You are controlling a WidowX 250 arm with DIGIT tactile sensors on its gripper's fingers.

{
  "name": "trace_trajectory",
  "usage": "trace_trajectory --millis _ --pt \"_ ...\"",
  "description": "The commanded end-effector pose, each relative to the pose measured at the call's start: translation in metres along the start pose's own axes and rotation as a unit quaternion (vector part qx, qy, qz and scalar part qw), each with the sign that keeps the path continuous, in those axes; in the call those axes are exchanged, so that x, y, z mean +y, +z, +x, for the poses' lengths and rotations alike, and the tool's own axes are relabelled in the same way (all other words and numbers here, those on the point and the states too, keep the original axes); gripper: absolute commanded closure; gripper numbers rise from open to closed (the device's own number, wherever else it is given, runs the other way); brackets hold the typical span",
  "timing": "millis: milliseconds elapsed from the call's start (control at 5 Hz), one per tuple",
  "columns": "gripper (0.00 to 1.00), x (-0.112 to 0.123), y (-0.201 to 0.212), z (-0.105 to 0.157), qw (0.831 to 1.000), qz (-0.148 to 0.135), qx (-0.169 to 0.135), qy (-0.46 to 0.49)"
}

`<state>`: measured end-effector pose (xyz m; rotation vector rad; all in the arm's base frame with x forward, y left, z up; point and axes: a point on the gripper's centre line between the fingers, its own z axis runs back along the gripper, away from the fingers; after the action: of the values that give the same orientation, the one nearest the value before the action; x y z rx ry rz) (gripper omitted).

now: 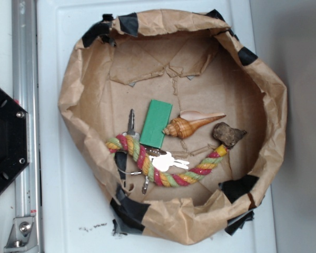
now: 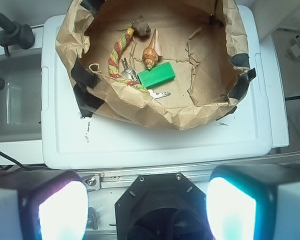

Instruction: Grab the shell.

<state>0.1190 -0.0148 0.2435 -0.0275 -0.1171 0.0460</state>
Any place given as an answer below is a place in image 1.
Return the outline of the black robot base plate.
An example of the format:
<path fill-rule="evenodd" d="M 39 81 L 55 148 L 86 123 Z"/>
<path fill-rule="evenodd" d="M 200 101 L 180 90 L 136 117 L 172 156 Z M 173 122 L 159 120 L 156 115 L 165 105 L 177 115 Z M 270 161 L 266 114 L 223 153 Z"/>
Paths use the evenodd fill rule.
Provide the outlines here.
<path fill-rule="evenodd" d="M 29 164 L 28 113 L 0 88 L 0 195 Z"/>

